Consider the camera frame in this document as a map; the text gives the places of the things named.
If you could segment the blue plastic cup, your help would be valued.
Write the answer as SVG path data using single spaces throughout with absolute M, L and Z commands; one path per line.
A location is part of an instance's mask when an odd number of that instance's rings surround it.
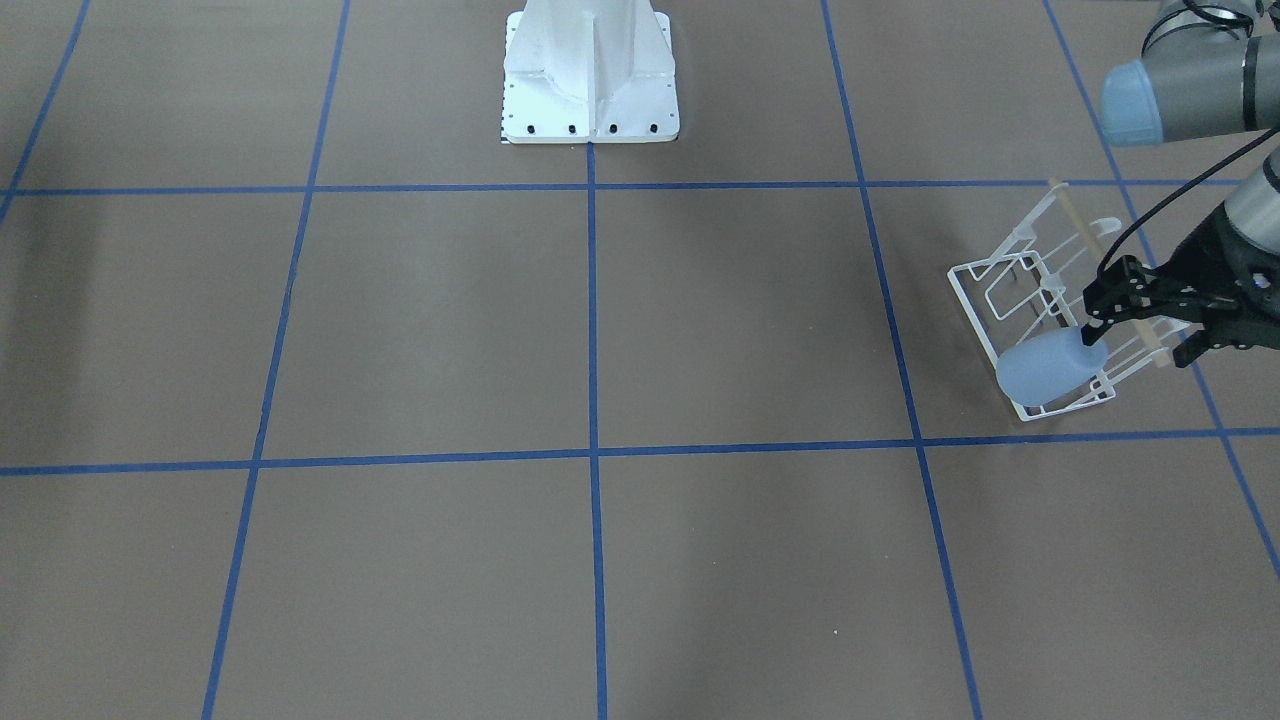
M 1043 406 L 1070 395 L 1097 375 L 1108 359 L 1102 341 L 1087 345 L 1082 329 L 1062 327 L 1012 346 L 997 357 L 1000 389 L 1021 406 Z

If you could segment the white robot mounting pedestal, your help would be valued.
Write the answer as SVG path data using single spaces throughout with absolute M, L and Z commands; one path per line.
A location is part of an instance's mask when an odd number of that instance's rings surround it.
M 681 132 L 671 19 L 649 1 L 527 1 L 504 22 L 507 143 L 664 143 Z

